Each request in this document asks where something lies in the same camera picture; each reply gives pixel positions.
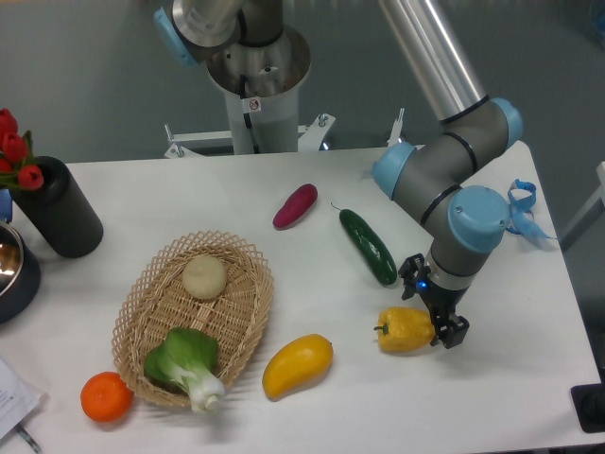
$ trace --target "purple sweet potato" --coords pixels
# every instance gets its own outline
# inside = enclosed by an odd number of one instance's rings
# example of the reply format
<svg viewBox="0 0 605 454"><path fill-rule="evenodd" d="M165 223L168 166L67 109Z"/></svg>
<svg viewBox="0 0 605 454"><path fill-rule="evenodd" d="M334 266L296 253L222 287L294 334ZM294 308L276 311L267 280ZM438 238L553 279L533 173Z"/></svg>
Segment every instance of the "purple sweet potato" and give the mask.
<svg viewBox="0 0 605 454"><path fill-rule="evenodd" d="M276 229L287 229L309 211L318 199L318 189L311 183L303 184L288 197L284 206L273 218L273 226Z"/></svg>

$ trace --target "green cucumber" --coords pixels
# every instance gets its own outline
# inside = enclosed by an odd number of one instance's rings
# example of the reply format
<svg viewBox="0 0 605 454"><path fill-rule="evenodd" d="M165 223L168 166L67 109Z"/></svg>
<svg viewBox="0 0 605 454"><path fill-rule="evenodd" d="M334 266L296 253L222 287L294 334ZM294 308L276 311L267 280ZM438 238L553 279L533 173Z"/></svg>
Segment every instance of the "green cucumber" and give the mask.
<svg viewBox="0 0 605 454"><path fill-rule="evenodd" d="M378 282L385 286L393 284L397 280L397 267L376 232L361 216L349 209L340 210L338 217Z"/></svg>

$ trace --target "paper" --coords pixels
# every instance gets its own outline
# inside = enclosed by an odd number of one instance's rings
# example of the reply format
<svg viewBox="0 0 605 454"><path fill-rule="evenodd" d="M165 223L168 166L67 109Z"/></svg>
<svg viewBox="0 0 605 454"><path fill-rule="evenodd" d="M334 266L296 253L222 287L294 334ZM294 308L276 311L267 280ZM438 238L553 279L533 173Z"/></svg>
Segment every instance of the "paper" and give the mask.
<svg viewBox="0 0 605 454"><path fill-rule="evenodd" d="M39 402L38 394L0 358L0 438L34 410Z"/></svg>

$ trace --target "white table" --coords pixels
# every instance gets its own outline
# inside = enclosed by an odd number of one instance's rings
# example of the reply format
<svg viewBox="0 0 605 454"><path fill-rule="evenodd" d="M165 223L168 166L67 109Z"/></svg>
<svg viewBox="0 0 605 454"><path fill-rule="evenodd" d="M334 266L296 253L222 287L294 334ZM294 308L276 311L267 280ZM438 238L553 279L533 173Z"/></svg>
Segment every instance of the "white table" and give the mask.
<svg viewBox="0 0 605 454"><path fill-rule="evenodd" d="M378 313L403 302L401 280L382 288L339 222L365 218L398 265L431 238L368 176L383 150L357 149L71 165L105 226L92 254L61 259L17 213L13 225L43 266L43 283L19 317L0 326L0 356L48 393L26 420L46 453L462 453L605 441L579 427L570 388L598 382L578 305L556 242L542 248L506 234L458 305L470 330L451 350L380 353ZM552 223L528 148L517 143L475 175L506 195L515 178L539 188L536 220ZM291 191L314 183L309 216L287 231L271 220ZM275 278L265 336L215 415L137 400L119 426L100 428L79 404L86 380L113 370L111 338L130 287L165 245L221 230L256 244ZM315 388L269 402L261 375L284 344L317 332L334 345ZM16 435L2 452L29 453Z"/></svg>

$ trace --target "wicker basket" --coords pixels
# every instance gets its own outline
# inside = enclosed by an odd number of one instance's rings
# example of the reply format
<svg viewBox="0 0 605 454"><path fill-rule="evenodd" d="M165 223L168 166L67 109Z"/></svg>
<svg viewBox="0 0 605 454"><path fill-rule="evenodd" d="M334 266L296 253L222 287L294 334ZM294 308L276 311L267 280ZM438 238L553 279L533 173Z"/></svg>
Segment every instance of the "wicker basket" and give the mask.
<svg viewBox="0 0 605 454"><path fill-rule="evenodd" d="M227 269L227 286L214 299L194 298L182 285L182 270L199 254L219 258ZM267 260L244 239L221 232L184 236L160 251L132 287L113 329L113 362L135 395L187 407L187 396L158 388L143 375L149 350L175 326L200 329L218 340L214 372L229 389L261 340L272 294Z"/></svg>

